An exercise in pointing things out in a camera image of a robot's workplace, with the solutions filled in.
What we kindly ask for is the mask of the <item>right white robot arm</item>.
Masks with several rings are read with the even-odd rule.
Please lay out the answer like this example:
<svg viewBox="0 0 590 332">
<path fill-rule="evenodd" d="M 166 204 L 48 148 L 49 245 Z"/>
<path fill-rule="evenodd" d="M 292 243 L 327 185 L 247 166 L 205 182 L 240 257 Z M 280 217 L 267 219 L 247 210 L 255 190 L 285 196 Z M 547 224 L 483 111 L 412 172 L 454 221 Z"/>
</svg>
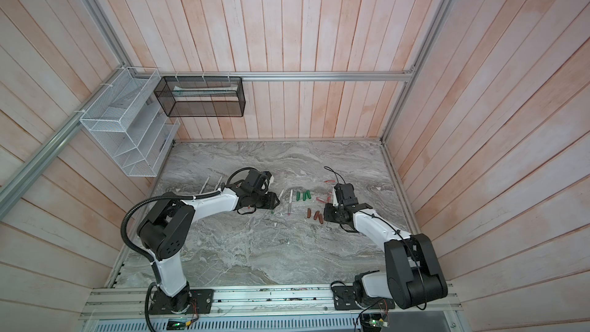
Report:
<svg viewBox="0 0 590 332">
<path fill-rule="evenodd" d="M 402 308 L 426 307 L 446 298 L 448 285 L 431 240 L 412 235 L 366 203 L 358 201 L 352 184 L 338 183 L 333 201 L 325 205 L 324 220 L 339 224 L 348 233 L 369 238 L 384 254 L 385 269 L 357 275 L 353 283 L 356 303 L 393 301 Z"/>
</svg>

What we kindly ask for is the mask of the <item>green marker pen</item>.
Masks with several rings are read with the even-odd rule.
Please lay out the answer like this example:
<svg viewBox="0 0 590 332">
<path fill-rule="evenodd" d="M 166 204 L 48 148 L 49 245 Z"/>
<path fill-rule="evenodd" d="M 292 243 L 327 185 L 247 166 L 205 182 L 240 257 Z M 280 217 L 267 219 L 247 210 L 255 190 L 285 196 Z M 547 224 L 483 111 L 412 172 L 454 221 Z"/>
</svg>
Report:
<svg viewBox="0 0 590 332">
<path fill-rule="evenodd" d="M 218 190 L 218 189 L 219 189 L 219 187 L 220 187 L 220 185 L 221 185 L 221 181 L 222 181 L 222 179 L 223 179 L 223 176 L 221 176 L 221 177 L 218 179 L 218 182 L 217 182 L 217 184 L 215 185 L 215 190 Z"/>
</svg>

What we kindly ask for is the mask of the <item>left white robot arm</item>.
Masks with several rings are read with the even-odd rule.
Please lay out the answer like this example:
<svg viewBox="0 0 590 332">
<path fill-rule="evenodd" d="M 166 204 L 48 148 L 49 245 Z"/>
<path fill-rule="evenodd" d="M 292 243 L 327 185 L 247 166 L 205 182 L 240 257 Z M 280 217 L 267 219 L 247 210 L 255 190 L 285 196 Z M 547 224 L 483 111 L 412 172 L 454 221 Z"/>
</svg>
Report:
<svg viewBox="0 0 590 332">
<path fill-rule="evenodd" d="M 180 251 L 192 224 L 221 213 L 249 208 L 273 210 L 280 200 L 269 190 L 273 182 L 270 172 L 241 168 L 246 178 L 222 185 L 212 192 L 198 195 L 166 193 L 152 198 L 152 209 L 138 226 L 141 245 L 136 252 L 148 259 L 156 277 L 158 289 L 169 298 L 190 290 L 181 265 Z"/>
</svg>

